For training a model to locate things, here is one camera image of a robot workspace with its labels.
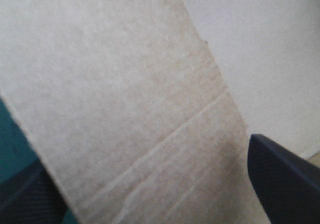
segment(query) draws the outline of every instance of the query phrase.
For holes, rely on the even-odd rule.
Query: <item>cardboard sheet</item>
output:
[[[320,0],[183,0],[248,126],[320,150]]]
[[[181,0],[0,7],[0,95],[81,223],[268,223]]]

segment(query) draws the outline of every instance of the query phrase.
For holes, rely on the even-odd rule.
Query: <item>black plastic object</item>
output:
[[[248,173],[272,224],[320,224],[320,169],[269,138],[254,134]]]
[[[59,224],[66,210],[38,160],[0,184],[0,224]]]

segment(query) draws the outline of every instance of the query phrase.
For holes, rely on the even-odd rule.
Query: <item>brown cardboard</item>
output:
[[[181,0],[0,0],[0,94],[81,223],[268,223]]]

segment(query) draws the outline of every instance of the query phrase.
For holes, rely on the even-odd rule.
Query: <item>teal surface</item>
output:
[[[17,174],[37,158],[25,135],[0,99],[0,183]],[[77,224],[70,210],[66,212],[62,224]]]

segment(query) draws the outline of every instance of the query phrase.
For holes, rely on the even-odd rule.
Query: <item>textured black plastic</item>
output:
[[[263,136],[251,136],[248,174],[272,224],[320,224],[320,169]]]
[[[0,224],[59,224],[66,210],[39,161],[0,184]]]

